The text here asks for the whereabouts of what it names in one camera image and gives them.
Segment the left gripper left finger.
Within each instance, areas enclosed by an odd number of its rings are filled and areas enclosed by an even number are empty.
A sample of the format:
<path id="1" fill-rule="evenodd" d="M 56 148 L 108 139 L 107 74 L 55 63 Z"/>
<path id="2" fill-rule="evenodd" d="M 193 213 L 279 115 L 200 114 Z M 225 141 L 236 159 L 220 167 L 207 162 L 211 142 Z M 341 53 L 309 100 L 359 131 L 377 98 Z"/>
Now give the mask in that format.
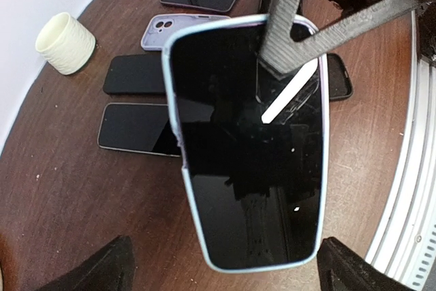
<path id="1" fill-rule="evenodd" d="M 117 236 L 81 265 L 40 290 L 131 290 L 135 259 L 129 236 Z"/>

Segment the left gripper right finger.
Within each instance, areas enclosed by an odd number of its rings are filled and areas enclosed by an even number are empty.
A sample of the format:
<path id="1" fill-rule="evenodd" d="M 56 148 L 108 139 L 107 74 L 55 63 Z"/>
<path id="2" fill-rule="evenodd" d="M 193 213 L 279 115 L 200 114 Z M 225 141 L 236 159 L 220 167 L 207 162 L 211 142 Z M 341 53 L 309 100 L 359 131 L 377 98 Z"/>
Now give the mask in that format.
<path id="1" fill-rule="evenodd" d="M 409 290 L 374 269 L 334 237 L 324 239 L 317 253 L 320 288 L 325 290 Z"/>

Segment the lilac silicone phone case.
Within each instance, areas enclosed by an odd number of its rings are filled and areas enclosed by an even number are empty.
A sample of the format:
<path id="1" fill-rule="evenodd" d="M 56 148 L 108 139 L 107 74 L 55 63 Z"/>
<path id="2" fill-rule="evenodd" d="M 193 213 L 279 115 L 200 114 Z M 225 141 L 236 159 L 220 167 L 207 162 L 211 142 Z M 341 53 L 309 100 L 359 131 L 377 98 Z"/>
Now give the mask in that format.
<path id="1" fill-rule="evenodd" d="M 168 38 L 181 29 L 228 18 L 207 14 L 158 14 L 149 21 L 140 45 L 145 51 L 160 51 Z"/>

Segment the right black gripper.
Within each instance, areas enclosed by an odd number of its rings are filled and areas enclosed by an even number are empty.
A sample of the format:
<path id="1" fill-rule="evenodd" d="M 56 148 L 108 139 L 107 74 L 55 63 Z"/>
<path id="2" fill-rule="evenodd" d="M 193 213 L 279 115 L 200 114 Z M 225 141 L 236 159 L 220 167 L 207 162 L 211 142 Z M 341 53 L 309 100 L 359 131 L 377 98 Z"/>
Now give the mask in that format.
<path id="1" fill-rule="evenodd" d="M 271 0 L 259 51 L 261 64 L 275 78 L 285 78 L 306 62 L 431 1 L 329 0 L 343 19 L 295 42 L 290 31 L 300 0 Z"/>

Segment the black phone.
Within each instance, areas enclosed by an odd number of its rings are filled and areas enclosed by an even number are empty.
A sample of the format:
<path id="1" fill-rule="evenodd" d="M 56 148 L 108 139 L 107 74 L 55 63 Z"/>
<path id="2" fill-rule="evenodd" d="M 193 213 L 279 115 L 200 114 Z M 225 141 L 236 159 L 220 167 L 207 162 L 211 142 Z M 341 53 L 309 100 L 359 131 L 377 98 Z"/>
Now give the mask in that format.
<path id="1" fill-rule="evenodd" d="M 97 137 L 103 149 L 179 157 L 165 104 L 109 103 Z"/>
<path id="2" fill-rule="evenodd" d="M 108 95 L 165 95 L 160 53 L 113 58 L 103 92 Z"/>

